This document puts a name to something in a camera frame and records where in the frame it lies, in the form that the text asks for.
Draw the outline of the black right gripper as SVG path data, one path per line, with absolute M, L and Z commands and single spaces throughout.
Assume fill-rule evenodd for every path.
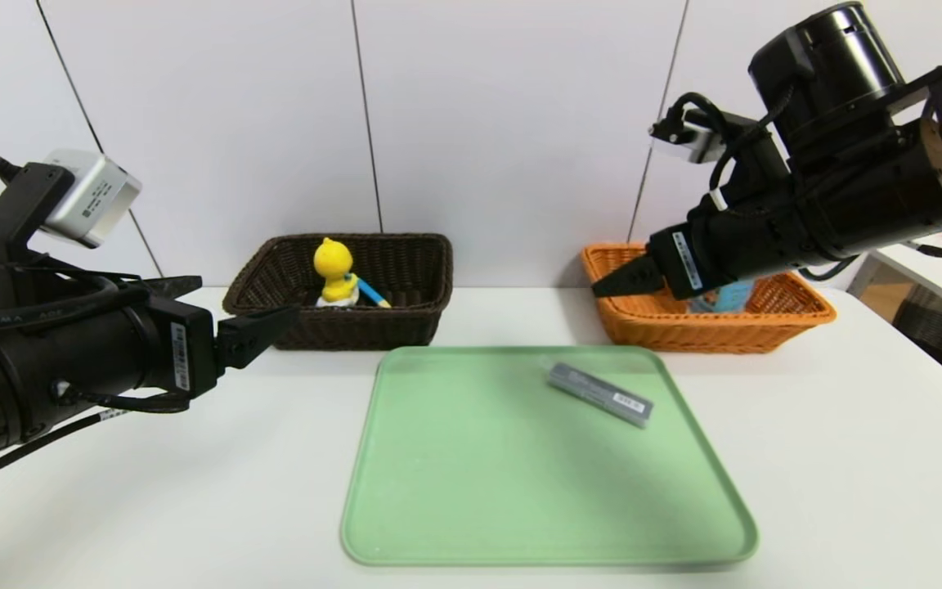
M 595 298 L 636 297 L 668 286 L 690 299 L 737 282 L 786 273 L 814 257 L 808 221 L 814 189 L 771 182 L 749 189 L 728 182 L 703 198 L 704 210 L 654 232 L 649 256 L 624 263 L 591 284 Z

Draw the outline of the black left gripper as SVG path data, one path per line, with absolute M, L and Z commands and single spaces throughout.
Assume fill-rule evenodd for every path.
M 149 292 L 97 292 L 24 309 L 5 336 L 14 407 L 7 444 L 29 443 L 91 409 L 176 413 L 209 391 L 218 371 L 247 368 L 291 331 L 299 308 L 218 321 L 176 301 L 199 276 L 142 281 Z

